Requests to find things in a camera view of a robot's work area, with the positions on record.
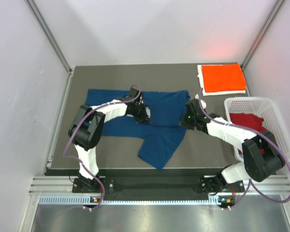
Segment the blue t shirt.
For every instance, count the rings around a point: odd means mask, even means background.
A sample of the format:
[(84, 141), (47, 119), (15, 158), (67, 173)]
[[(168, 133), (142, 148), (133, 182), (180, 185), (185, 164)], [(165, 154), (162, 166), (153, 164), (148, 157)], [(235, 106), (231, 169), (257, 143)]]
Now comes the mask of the blue t shirt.
[(162, 170), (181, 144), (186, 129), (179, 125), (190, 100), (187, 90), (177, 92), (145, 91), (144, 101), (150, 123), (137, 123), (131, 116), (121, 116), (106, 122), (103, 136), (143, 139), (138, 157)]

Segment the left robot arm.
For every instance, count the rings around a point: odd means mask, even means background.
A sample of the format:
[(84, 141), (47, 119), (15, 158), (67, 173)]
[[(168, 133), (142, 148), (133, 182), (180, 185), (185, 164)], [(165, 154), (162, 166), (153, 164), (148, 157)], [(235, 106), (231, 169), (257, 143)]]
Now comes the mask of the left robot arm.
[(101, 139), (106, 122), (122, 116), (132, 116), (136, 123), (149, 124), (149, 116), (143, 100), (143, 93), (137, 85), (130, 88), (128, 94), (119, 99), (98, 106), (81, 105), (68, 130), (70, 137), (64, 155), (70, 145), (74, 145), (79, 162), (79, 174), (74, 184), (85, 187), (88, 191), (96, 191), (102, 187), (97, 177), (99, 168), (96, 160), (96, 147)]

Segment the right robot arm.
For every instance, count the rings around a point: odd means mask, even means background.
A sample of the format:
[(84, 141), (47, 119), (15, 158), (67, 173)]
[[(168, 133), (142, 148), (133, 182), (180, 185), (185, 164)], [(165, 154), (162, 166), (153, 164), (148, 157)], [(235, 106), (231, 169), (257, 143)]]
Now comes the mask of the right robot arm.
[(207, 115), (198, 99), (186, 103), (186, 113), (180, 125), (188, 130), (198, 130), (219, 138), (242, 152), (243, 161), (225, 167), (214, 180), (221, 191), (228, 191), (235, 182), (252, 179), (262, 182), (286, 164), (274, 148), (274, 136), (267, 130), (254, 132), (235, 126), (219, 115)]

